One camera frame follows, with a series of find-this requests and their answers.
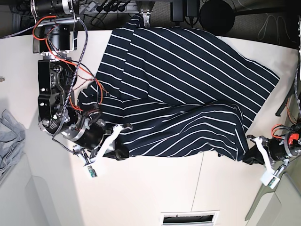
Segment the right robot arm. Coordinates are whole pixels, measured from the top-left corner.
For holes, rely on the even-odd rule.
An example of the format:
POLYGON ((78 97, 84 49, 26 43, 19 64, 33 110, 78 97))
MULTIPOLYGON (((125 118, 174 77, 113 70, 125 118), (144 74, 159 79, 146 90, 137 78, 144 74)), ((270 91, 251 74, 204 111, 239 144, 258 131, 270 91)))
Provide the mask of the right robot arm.
POLYGON ((104 88, 96 84, 96 101, 81 109, 75 104, 74 91, 78 71, 88 71, 81 61, 73 61, 68 52, 77 48, 81 23, 77 0, 32 0, 33 52, 42 55, 38 61, 38 109, 40 129, 52 140, 57 135, 74 143, 72 154, 92 163, 97 157, 118 161, 129 157, 119 134, 131 125, 108 127, 102 119, 104 88))

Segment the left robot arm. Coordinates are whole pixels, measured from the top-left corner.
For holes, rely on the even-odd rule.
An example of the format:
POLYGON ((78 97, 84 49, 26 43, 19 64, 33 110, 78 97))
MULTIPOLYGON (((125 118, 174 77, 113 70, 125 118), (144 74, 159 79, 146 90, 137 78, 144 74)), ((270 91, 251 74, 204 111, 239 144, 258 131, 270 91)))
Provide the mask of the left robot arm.
POLYGON ((270 166, 278 161, 287 161, 301 155, 301 115, 298 114, 296 121, 292 120, 289 110, 289 99, 295 97, 297 108, 301 110, 301 48, 298 47, 298 60, 293 83, 283 103, 276 111, 277 117, 281 116, 284 109, 291 122, 291 126, 277 124, 272 127, 272 138, 258 137, 260 140, 243 157, 243 162, 249 165, 260 164, 270 166))

